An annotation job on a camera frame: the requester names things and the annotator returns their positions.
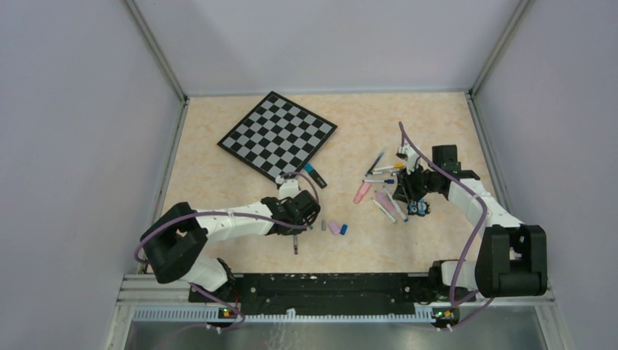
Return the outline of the purple highlighter cap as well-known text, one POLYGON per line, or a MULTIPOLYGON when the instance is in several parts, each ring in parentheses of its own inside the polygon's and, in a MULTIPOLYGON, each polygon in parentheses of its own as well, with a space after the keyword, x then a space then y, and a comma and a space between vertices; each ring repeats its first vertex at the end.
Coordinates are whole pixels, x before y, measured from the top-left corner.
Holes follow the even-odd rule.
POLYGON ((331 221, 327 224, 327 227, 329 228, 331 234, 340 235, 341 228, 337 222, 331 221))

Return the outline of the grey white marker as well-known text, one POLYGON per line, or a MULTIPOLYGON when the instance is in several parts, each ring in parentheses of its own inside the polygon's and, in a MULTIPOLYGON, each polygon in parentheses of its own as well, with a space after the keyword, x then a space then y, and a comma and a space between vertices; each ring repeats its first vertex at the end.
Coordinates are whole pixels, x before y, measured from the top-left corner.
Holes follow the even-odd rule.
POLYGON ((372 202, 393 222, 393 223, 397 223, 396 218, 385 208, 385 206, 383 206, 382 204, 380 204, 376 199, 372 199, 372 202))

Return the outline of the black highlighter blue cap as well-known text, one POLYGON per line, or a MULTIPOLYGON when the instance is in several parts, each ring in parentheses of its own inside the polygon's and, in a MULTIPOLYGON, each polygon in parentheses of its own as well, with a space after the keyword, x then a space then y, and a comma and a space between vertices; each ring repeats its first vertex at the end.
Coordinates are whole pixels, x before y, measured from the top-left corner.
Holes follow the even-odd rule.
POLYGON ((309 175, 309 177, 321 188, 324 189, 327 187, 327 183, 324 180, 324 178, 320 175, 319 172, 317 172, 317 170, 312 167, 311 164, 307 163, 304 166, 304 170, 307 172, 307 174, 309 175))

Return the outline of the pink highlighter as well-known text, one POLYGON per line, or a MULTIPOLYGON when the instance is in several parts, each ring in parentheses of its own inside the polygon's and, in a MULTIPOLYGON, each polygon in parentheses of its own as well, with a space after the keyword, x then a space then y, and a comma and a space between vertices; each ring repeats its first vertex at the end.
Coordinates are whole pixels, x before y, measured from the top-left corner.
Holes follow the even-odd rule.
POLYGON ((354 204, 361 203, 365 195, 369 192, 369 189, 371 188, 371 186, 372 184, 370 182, 362 182, 361 186, 359 187, 359 189, 357 190, 354 196, 353 203, 354 204))

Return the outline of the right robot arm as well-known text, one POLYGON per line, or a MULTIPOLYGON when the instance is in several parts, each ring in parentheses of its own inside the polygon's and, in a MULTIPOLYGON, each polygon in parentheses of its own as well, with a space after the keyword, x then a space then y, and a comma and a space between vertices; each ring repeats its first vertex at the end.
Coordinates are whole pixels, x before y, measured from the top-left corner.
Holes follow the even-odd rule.
POLYGON ((548 282, 545 231, 510 214, 475 172, 463 170, 456 146, 436 146, 432 152, 434 162, 423 167, 410 144, 398 148, 405 167, 396 174, 395 200, 405 203, 409 215, 421 217, 430 212, 425 196, 443 195, 472 224, 472 238, 479 237, 481 244, 474 261, 462 255, 434 263, 437 274, 427 281, 430 296, 462 303, 468 299, 459 297, 457 289, 484 298, 543 295, 548 282))

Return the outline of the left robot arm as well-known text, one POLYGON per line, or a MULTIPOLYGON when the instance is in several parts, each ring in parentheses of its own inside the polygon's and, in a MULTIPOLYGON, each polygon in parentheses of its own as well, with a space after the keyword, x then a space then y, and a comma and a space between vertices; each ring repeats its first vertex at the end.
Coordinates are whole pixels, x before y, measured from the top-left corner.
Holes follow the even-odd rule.
POLYGON ((208 244, 244 236, 294 236, 307 230, 320 210, 307 190, 231 209, 197 211, 187 202, 177 203, 141 236, 136 259, 152 267, 160 284, 185 281, 225 301, 235 278, 223 259, 207 255, 208 244))

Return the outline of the owl eraser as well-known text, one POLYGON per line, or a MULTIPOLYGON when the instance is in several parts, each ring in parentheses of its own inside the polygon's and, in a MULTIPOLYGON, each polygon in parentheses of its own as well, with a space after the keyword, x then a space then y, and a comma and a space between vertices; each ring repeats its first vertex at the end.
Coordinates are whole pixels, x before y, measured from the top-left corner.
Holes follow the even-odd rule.
POLYGON ((407 210, 410 216, 424 217, 431 213, 430 205, 428 202, 425 202, 424 199, 410 201, 407 205, 407 210))

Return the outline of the navy cap marker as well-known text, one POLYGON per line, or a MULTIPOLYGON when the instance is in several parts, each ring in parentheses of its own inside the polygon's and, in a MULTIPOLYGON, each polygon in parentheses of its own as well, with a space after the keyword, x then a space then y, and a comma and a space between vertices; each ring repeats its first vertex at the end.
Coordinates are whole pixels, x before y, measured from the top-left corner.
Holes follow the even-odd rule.
POLYGON ((386 169, 382 171, 372 171, 366 174, 365 176, 380 176, 380 175, 390 175, 395 176, 399 172, 399 169, 386 169))

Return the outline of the blue cap thin marker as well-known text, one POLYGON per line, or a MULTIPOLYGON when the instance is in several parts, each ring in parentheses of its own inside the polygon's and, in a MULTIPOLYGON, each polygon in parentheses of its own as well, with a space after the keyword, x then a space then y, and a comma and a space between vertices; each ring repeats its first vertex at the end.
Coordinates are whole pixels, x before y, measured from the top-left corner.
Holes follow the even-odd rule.
POLYGON ((363 179, 364 183, 395 184, 395 179, 363 179))

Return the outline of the yellow cap marker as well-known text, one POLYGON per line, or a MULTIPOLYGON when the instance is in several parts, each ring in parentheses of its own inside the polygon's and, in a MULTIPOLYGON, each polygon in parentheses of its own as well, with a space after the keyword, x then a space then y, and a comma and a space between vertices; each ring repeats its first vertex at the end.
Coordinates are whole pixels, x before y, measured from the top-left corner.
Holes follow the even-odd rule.
POLYGON ((384 166, 384 167, 379 167, 379 168, 374 168, 372 170, 373 174, 378 174, 378 173, 382 173, 382 172, 389 172, 389 171, 397 171, 399 169, 405 168, 406 165, 403 163, 398 163, 392 166, 384 166))

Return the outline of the black grey chessboard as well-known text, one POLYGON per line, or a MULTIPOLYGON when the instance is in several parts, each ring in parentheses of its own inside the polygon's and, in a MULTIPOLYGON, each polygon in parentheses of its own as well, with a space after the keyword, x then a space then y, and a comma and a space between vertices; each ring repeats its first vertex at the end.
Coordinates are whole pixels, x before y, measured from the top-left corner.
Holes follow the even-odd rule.
POLYGON ((302 170, 337 125, 269 92, 217 145, 271 181, 302 170))

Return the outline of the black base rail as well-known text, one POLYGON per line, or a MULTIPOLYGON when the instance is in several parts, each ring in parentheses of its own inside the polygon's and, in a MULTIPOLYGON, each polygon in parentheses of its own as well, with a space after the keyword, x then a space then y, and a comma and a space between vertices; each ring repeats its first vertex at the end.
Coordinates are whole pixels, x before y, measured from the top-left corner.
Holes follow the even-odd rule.
POLYGON ((216 297, 247 316, 399 316, 450 302, 435 273, 245 273, 216 297))

